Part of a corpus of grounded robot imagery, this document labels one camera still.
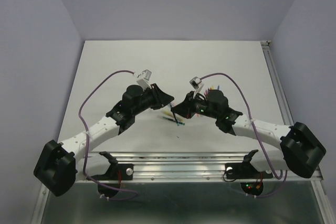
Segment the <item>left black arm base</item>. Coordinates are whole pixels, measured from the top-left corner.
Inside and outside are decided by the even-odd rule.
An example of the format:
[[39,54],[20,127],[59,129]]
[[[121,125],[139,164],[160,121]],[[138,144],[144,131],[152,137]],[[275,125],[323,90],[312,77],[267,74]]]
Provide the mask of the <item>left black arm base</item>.
[[98,155],[89,158],[91,181],[97,184],[100,198],[107,201],[122,201],[133,199],[138,193],[130,189],[122,189],[122,182],[132,181],[134,165],[120,163],[108,152],[99,152]]

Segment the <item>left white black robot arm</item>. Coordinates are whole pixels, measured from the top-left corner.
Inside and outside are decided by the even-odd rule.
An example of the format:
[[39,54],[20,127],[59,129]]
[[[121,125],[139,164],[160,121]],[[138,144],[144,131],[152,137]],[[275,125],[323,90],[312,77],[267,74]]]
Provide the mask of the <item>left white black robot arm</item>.
[[46,143],[34,176],[55,196],[63,195],[75,182],[90,179],[86,168],[91,150],[126,131],[138,114],[147,109],[161,109],[173,100],[155,83],[146,89],[136,84],[128,86],[121,101],[96,124],[85,126],[83,132],[67,140]]

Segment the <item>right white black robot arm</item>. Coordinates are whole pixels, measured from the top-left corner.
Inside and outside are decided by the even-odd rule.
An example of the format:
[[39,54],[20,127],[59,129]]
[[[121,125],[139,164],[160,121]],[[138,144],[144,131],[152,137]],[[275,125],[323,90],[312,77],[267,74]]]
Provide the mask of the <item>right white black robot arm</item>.
[[273,146],[275,150],[271,152],[248,153],[239,166],[248,177],[274,169],[290,170],[302,178],[311,178],[326,154],[326,148],[305,124],[278,125],[250,119],[230,108],[220,90],[210,90],[207,96],[191,91],[171,111],[186,119],[195,114],[215,119],[216,126],[224,133]]

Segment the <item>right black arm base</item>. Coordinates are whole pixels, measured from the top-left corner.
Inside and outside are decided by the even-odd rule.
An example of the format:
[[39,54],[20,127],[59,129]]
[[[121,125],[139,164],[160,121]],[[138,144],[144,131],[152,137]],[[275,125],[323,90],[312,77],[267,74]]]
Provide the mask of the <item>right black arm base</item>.
[[272,173],[257,171],[252,164],[253,156],[258,150],[252,150],[244,156],[241,163],[228,163],[225,166],[222,178],[225,182],[231,183],[236,180],[250,179],[251,182],[241,182],[240,186],[247,195],[260,197],[264,189],[264,179],[273,178]]

